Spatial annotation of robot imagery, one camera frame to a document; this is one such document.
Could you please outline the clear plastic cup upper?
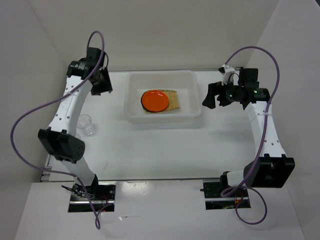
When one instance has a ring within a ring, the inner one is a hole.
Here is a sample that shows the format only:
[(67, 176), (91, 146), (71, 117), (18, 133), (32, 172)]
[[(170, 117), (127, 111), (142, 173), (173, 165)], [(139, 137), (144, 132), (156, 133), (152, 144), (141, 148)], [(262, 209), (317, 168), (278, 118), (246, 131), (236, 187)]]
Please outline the clear plastic cup upper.
[(87, 114), (81, 114), (79, 116), (77, 121), (77, 128), (87, 136), (91, 136), (95, 133), (95, 126), (92, 122), (92, 118)]

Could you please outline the woven bamboo basket tray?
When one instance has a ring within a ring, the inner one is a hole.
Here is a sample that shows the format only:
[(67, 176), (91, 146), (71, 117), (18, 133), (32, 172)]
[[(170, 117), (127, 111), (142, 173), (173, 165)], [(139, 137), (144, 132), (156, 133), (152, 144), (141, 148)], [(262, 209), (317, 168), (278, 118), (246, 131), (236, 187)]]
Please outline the woven bamboo basket tray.
[(177, 109), (180, 108), (180, 103), (179, 103), (179, 100), (178, 100), (177, 91), (175, 91), (175, 90), (167, 90), (167, 89), (156, 89), (156, 90), (162, 91), (168, 96), (168, 98), (169, 98), (169, 106), (164, 111), (161, 111), (161, 112), (148, 112), (148, 113), (169, 112), (169, 111), (177, 110)]

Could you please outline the orange plastic plate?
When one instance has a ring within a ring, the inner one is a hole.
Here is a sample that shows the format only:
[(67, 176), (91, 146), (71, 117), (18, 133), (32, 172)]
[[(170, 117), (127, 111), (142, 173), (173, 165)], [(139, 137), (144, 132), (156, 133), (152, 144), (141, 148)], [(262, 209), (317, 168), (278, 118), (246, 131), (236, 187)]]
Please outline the orange plastic plate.
[(170, 104), (169, 97), (160, 90), (148, 90), (141, 96), (141, 105), (150, 113), (159, 113), (167, 109)]

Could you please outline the translucent plastic bin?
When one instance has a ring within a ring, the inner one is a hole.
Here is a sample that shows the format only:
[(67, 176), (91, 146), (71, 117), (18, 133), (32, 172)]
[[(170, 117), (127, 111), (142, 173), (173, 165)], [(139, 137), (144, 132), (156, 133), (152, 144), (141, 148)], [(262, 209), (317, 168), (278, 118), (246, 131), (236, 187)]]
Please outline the translucent plastic bin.
[(178, 124), (202, 113), (191, 70), (137, 71), (126, 77), (124, 116), (132, 124)]

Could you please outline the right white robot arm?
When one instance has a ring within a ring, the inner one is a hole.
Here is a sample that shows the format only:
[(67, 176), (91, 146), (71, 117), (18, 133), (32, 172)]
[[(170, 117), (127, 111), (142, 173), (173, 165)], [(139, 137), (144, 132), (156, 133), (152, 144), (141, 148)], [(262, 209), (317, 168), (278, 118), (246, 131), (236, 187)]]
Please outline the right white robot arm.
[(282, 188), (295, 168), (295, 160), (283, 149), (273, 120), (270, 93), (260, 88), (258, 69), (229, 65), (219, 68), (222, 80), (210, 83), (204, 107), (214, 109), (240, 103), (250, 122), (256, 156), (240, 171), (226, 171), (221, 175), (220, 193), (231, 196), (239, 188)]

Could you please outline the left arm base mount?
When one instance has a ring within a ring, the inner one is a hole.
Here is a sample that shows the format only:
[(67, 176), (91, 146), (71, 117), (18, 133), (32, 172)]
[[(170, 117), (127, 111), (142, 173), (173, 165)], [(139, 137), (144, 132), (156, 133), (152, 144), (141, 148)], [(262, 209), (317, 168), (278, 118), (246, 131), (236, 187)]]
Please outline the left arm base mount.
[[(69, 213), (86, 213), (92, 211), (89, 201), (84, 193), (82, 195), (77, 195), (74, 191), (72, 191), (73, 187), (68, 187), (65, 185), (62, 185), (61, 187), (70, 192), (70, 200), (68, 206)], [(114, 212), (115, 196), (116, 182), (100, 181), (97, 192), (91, 199), (94, 210), (96, 212)]]

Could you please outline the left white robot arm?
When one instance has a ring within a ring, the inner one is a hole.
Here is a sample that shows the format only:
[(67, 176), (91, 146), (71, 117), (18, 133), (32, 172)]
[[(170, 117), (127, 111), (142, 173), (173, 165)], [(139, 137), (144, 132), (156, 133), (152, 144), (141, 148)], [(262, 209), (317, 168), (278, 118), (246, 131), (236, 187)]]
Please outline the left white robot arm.
[(104, 67), (106, 53), (88, 47), (86, 56), (72, 61), (66, 73), (64, 98), (51, 123), (40, 129), (38, 138), (49, 155), (61, 162), (75, 181), (71, 191), (94, 200), (100, 193), (98, 178), (85, 161), (85, 143), (76, 138), (77, 124), (88, 94), (99, 96), (113, 88), (108, 69)]

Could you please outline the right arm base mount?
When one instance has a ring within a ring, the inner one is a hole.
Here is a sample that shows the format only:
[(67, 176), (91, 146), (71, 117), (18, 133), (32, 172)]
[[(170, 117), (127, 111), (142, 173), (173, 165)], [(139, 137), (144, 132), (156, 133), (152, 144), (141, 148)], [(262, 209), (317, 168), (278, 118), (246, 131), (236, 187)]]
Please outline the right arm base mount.
[(202, 185), (200, 191), (204, 195), (206, 210), (235, 209), (237, 204), (240, 204), (240, 209), (251, 208), (249, 194), (245, 189), (240, 189), (231, 196), (221, 197), (221, 192), (226, 187), (223, 186), (219, 178), (205, 179), (202, 181)]

